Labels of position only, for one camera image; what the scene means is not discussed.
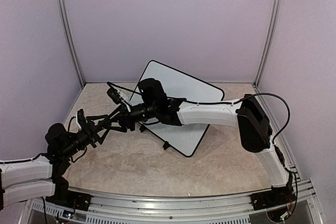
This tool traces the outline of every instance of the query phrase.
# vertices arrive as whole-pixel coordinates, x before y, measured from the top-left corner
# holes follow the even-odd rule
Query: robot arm
[[[243,148],[256,154],[272,185],[269,193],[252,195],[252,202],[258,202],[255,209],[282,205],[295,198],[285,159],[271,141],[269,119],[252,95],[232,101],[193,102],[167,97],[161,83],[149,78],[138,84],[143,103],[131,106],[120,90],[111,83],[108,85],[108,96],[119,104],[112,113],[85,117],[83,110],[79,110],[77,133],[67,132],[60,123],[49,128],[45,136],[47,153],[25,161],[0,162],[0,210],[11,203],[40,196],[48,196],[47,201],[66,207],[85,202],[80,207],[87,210],[90,195],[69,191],[68,182],[62,177],[72,156],[89,144],[93,148],[97,142],[102,144],[111,130],[134,131],[136,123],[151,118],[175,126],[204,123],[238,127]]]
[[[250,108],[246,108],[247,102],[235,104],[237,101],[239,99],[226,101],[232,104],[216,105],[205,105],[209,102],[199,102],[203,105],[183,102],[177,116],[181,124],[219,124],[239,128],[243,148],[248,152],[255,153],[266,170],[272,187],[285,187],[289,173],[284,169],[285,164],[281,163],[276,152],[276,146],[271,141],[272,135],[270,135],[271,128],[268,126],[268,118],[263,114],[262,118],[265,120],[265,126],[269,128],[261,127],[259,129],[258,126],[261,123],[250,113]],[[254,105],[257,101],[251,98],[249,102]]]

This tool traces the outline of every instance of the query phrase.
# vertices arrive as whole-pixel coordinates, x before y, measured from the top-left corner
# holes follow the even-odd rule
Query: black mounting plate
[[[261,210],[271,207],[276,207],[289,203],[289,200],[295,201],[295,195],[280,194],[275,191],[263,191],[251,195],[253,210]]]
[[[54,203],[55,205],[59,205],[62,207],[68,207],[71,209],[76,209],[76,210],[82,210],[82,211],[88,211],[89,206],[91,203],[91,198],[92,196],[89,194],[84,194],[84,193],[78,193],[76,191],[68,191],[69,196],[68,200],[66,201],[59,201],[59,200],[54,200],[52,197],[46,197],[46,201],[50,203]]]

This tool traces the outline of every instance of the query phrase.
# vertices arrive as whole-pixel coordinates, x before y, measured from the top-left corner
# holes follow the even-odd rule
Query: white board with black border
[[[187,98],[194,101],[221,101],[224,98],[224,91],[222,89],[155,60],[151,60],[148,63],[139,81],[147,78],[159,80],[164,92],[169,97]],[[133,94],[130,101],[132,105],[143,102],[141,96],[138,94]],[[155,121],[156,119],[151,119],[147,122],[151,123]],[[146,125],[145,127],[184,156],[191,157],[195,153],[209,125],[170,126],[159,123]]]

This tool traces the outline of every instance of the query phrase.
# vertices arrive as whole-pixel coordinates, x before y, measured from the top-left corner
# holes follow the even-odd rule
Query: metal corner post
[[[266,61],[269,55],[271,43],[272,43],[273,36],[274,36],[274,31],[275,31],[276,24],[277,24],[277,19],[278,19],[278,14],[279,14],[279,9],[280,9],[280,2],[281,0],[274,0],[273,2],[273,8],[272,8],[272,13],[271,13],[270,23],[268,26],[266,41],[265,41],[265,45],[263,48],[263,53],[262,53],[261,61],[259,64],[257,76],[254,81],[254,85],[257,88],[259,87],[262,75],[265,71]]]
[[[67,16],[65,0],[57,0],[57,4],[58,4],[60,17],[61,17],[61,21],[62,21],[62,25],[63,25],[63,29],[64,29],[64,34],[65,34],[66,41],[67,41],[67,44],[68,44],[68,47],[69,47],[73,67],[75,68],[75,72],[76,72],[76,76],[77,76],[77,79],[79,81],[79,84],[80,84],[81,88],[83,89],[86,83],[85,83],[85,79],[84,79],[84,76],[83,76],[83,73],[82,73],[82,69],[80,67],[80,63],[79,63],[79,60],[78,60],[78,57],[77,57],[75,46],[73,44],[74,40],[72,38],[72,34],[71,34],[71,30],[70,30],[70,25],[69,25],[69,20],[68,20],[68,16]]]

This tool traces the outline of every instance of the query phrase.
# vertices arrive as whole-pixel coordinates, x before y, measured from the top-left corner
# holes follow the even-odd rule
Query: wire
[[[47,153],[39,153],[37,156],[29,159],[24,160],[13,160],[13,161],[6,161],[6,162],[0,162],[0,165],[7,165],[7,164],[16,164],[16,163],[24,163],[24,162],[30,162],[38,159],[41,155],[46,155]]]
[[[56,224],[68,224],[68,223],[71,222],[71,221],[64,222],[63,220],[62,221],[59,220],[59,214],[58,213],[57,213],[57,217],[55,218],[55,216],[53,216],[53,218],[54,218]]]
[[[295,203],[294,203],[294,207],[293,207],[293,209],[291,209],[291,207],[290,207],[290,210],[289,210],[290,213],[289,213],[288,217],[287,217],[284,221],[288,220],[288,219],[293,215],[293,213],[294,213],[294,211],[295,211],[295,208],[296,208],[296,205],[297,205],[297,202],[298,202],[298,193],[299,193],[299,190],[298,190],[298,179],[297,179],[297,177],[296,177],[296,173],[292,172],[291,170],[287,169],[286,167],[285,167],[285,170],[286,170],[289,174],[293,174],[293,175],[294,175],[294,178],[295,178],[295,191],[296,191],[296,195],[295,195]]]
[[[69,121],[69,124],[68,124],[68,132],[70,132],[70,126],[71,126],[71,122],[73,121],[73,119],[75,119],[76,117],[73,116],[70,121]]]
[[[293,215],[293,212],[295,211],[295,208],[296,208],[296,204],[298,202],[298,180],[296,178],[296,173],[293,173],[293,172],[291,173],[294,174],[294,177],[295,177],[295,191],[296,191],[295,203],[294,203],[293,210],[291,211],[291,215]]]
[[[46,211],[46,201],[44,200],[43,197],[41,197],[43,200],[43,212],[44,212],[44,221],[46,222],[46,224],[48,224],[48,220],[47,220],[47,211]]]
[[[137,91],[135,91],[135,90],[131,90],[131,89],[128,89],[128,88],[125,88],[125,87],[116,85],[116,84],[114,84],[114,83],[112,83],[112,82],[109,82],[109,81],[107,82],[107,85],[108,85],[109,87],[111,87],[111,88],[112,88],[112,87],[116,87],[116,88],[118,88],[118,89],[123,89],[123,90],[129,91],[129,92],[131,92],[131,93],[141,95],[139,92],[137,92]]]
[[[75,217],[75,214],[76,214],[76,199],[73,203],[74,203],[74,207],[72,209],[74,210],[73,216]]]
[[[187,102],[191,104],[197,104],[197,105],[218,105],[218,104],[232,104],[231,102],[225,102],[225,101],[219,101],[219,102],[196,102],[196,101],[190,101],[186,100],[184,98],[176,98],[176,97],[167,97],[169,99],[174,99],[182,102]]]
[[[75,159],[75,161],[74,161],[74,159],[73,159],[72,157],[70,158],[70,159],[71,159],[71,162],[73,162],[73,163],[77,162],[77,160],[80,159],[81,157],[83,157],[83,156],[86,154],[87,151],[88,151],[88,148],[85,147],[85,150],[84,150],[84,152],[82,153],[82,155],[80,155],[79,157],[77,157],[77,158]]]
[[[260,95],[268,95],[268,96],[270,96],[270,97],[275,97],[275,98],[278,98],[278,99],[280,99],[284,104],[285,104],[285,106],[286,106],[286,108],[287,108],[287,120],[286,120],[286,123],[283,125],[283,127],[277,132],[277,134],[275,134],[275,136],[273,137],[273,139],[272,139],[272,143],[274,144],[274,140],[275,140],[275,138],[287,127],[287,125],[288,125],[288,123],[289,123],[289,120],[290,120],[290,109],[289,109],[289,106],[288,106],[288,104],[287,104],[287,102],[284,100],[284,98],[282,98],[282,97],[280,97],[280,96],[278,96],[278,95],[276,95],[276,94],[272,94],[272,93],[257,93],[257,94],[252,94],[252,95],[249,95],[248,97],[245,97],[245,98],[242,98],[242,99],[240,99],[240,100],[238,100],[238,101],[236,101],[236,102],[234,102],[233,104],[237,104],[237,103],[240,103],[240,102],[242,102],[242,101],[244,101],[244,100],[247,100],[247,99],[249,99],[249,98],[251,98],[251,97],[257,97],[257,96],[260,96]]]
[[[131,93],[134,93],[134,94],[138,94],[138,95],[141,95],[141,93],[135,91],[135,90],[131,90],[131,89],[128,89],[128,88],[125,88],[125,87],[122,87],[122,86],[119,86],[119,85],[116,85],[112,82],[107,82],[107,85],[109,87],[116,87],[116,88],[119,88],[119,89],[123,89],[123,90],[126,90],[126,91],[129,91]],[[217,105],[217,104],[232,104],[231,102],[225,102],[225,101],[220,101],[220,102],[195,102],[195,101],[190,101],[190,100],[185,100],[184,98],[176,98],[176,97],[167,97],[169,99],[174,99],[174,100],[178,100],[178,101],[183,101],[183,102],[187,102],[187,103],[191,103],[191,104],[199,104],[199,105]]]
[[[120,109],[121,109],[121,105],[118,106],[115,110],[113,110],[108,116],[106,116],[104,120],[99,121],[96,129],[92,133],[98,133],[101,131],[102,128],[104,128],[106,124],[110,125],[112,122],[114,122],[113,120],[115,120],[118,117],[118,113],[120,112]]]
[[[125,87],[122,87],[122,86],[119,86],[119,85],[116,85],[112,82],[107,82],[108,86],[110,87],[117,87],[119,89],[123,89],[123,90],[126,90],[126,91],[129,91],[129,92],[132,92],[132,93],[135,93],[135,94],[138,94],[138,95],[141,95],[139,92],[136,92],[135,90],[130,90],[130,89],[127,89]],[[257,96],[261,96],[261,95],[268,95],[270,97],[275,97],[275,98],[278,98],[279,100],[281,100],[286,108],[287,108],[287,120],[285,122],[285,124],[283,125],[283,127],[274,135],[273,139],[272,139],[272,143],[274,144],[274,141],[275,141],[275,138],[277,136],[280,135],[280,133],[287,127],[288,123],[289,123],[289,120],[290,120],[290,109],[289,109],[289,106],[287,104],[287,102],[285,101],[284,98],[276,95],[276,94],[272,94],[272,93],[257,93],[257,94],[252,94],[252,95],[249,95],[245,98],[242,98],[234,103],[231,103],[231,102],[225,102],[225,101],[219,101],[219,102],[195,102],[195,101],[190,101],[190,100],[185,100],[183,98],[176,98],[176,97],[168,97],[169,99],[174,99],[174,100],[178,100],[178,101],[183,101],[183,102],[187,102],[187,103],[191,103],[191,104],[198,104],[198,105],[218,105],[218,104],[238,104],[240,102],[243,102],[251,97],[257,97]]]

